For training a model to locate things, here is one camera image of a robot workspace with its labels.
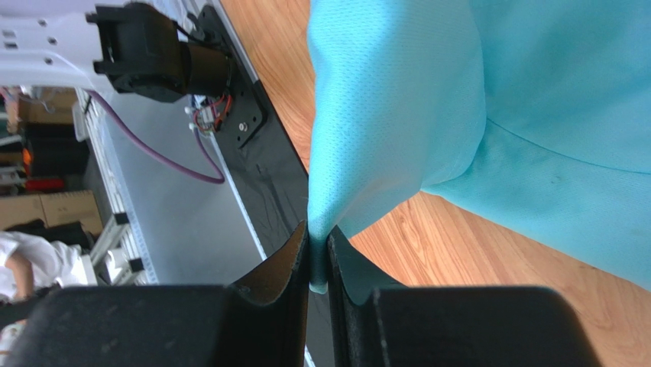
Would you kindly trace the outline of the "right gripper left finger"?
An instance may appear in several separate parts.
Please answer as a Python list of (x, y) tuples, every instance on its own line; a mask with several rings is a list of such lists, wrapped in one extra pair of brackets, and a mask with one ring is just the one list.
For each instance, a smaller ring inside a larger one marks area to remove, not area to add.
[(301, 366), (306, 224), (228, 285), (69, 287), (29, 314), (7, 366)]

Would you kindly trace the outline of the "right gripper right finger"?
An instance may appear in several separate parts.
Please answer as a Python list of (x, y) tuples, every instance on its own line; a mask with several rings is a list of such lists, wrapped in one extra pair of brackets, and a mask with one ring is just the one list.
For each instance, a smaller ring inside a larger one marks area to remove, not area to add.
[(601, 363), (575, 311), (547, 287), (407, 287), (338, 229), (327, 248), (338, 366)]

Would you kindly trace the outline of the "mint green t-shirt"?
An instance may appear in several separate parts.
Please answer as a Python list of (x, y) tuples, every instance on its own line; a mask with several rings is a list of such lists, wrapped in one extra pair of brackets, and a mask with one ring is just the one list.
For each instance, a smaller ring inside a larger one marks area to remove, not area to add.
[(307, 44), (315, 292), (420, 191), (649, 288), (648, 1), (313, 1)]

